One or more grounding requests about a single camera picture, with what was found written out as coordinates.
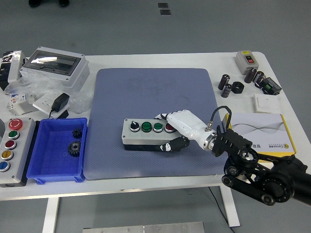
black cable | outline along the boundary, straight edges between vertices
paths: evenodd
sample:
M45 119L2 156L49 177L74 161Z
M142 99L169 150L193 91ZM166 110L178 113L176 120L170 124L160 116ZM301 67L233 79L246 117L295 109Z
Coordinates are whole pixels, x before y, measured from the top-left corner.
M219 204L218 204L218 201L217 201L215 195L213 194L213 192L212 192L212 190L210 189L210 187L208 187L208 189L210 190L210 193L213 195L213 197L214 197L214 199L215 199L215 201L216 201L216 204L217 204L217 206L218 206L218 209L219 209L220 213L222 214L222 216L223 216L224 219L225 219L225 222L229 225L228 220L226 219L225 215L223 214L223 212L222 212L222 210L221 210L221 208L220 208L220 206L219 206Z
M53 112L53 109L51 109L48 119L50 119L52 112Z
M227 129L229 128L230 121L231 121L231 115L232 115L232 112L231 112L231 110L230 110L230 108L229 108L228 106L225 106L225 105L224 105L224 106L220 106L220 107L216 108L216 109L214 110L213 114L212 114L212 117L210 118L210 121L213 121L216 112L217 112L219 109L222 109L222 108L225 108L225 109L228 111L228 113L229 113L228 121L227 121L227 124L226 124L226 126L225 126L225 128L226 128L226 130L227 130Z

blue button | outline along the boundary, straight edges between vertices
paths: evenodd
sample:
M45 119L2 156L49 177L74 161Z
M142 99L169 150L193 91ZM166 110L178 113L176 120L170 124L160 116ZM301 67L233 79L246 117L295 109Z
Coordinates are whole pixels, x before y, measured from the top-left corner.
M10 164L6 161L0 163L0 171L7 171L10 168Z

red button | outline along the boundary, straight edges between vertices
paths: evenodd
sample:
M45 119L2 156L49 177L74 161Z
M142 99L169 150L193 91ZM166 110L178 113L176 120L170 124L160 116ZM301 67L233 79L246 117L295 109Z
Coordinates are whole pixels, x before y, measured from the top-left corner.
M169 123L167 123L167 124L165 125L165 131L166 131L166 132L172 133L174 130L175 130L175 128L174 128L172 125L170 125Z
M23 121L21 119L13 119L9 123L9 128L11 130L19 130L23 126Z
M14 140L7 141L5 143L5 148L8 150L13 150L16 147L17 143Z

green button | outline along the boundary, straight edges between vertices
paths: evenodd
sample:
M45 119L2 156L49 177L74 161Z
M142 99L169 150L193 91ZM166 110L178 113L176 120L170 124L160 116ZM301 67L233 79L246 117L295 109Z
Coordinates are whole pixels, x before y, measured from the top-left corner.
M141 130L145 133L150 132L152 129L151 123L148 121L145 121L142 125L141 125Z
M154 124L154 131L156 133L162 132L163 131L163 125L161 123Z
M10 139L17 139L18 137L19 137L19 132L17 132L16 130L9 132L9 138Z

black ring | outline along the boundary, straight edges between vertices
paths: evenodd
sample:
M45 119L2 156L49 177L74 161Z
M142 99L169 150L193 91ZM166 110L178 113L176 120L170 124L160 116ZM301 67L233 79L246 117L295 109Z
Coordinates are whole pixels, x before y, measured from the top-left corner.
M241 94L244 90L244 85L241 82L234 82L232 84L232 92L234 94Z

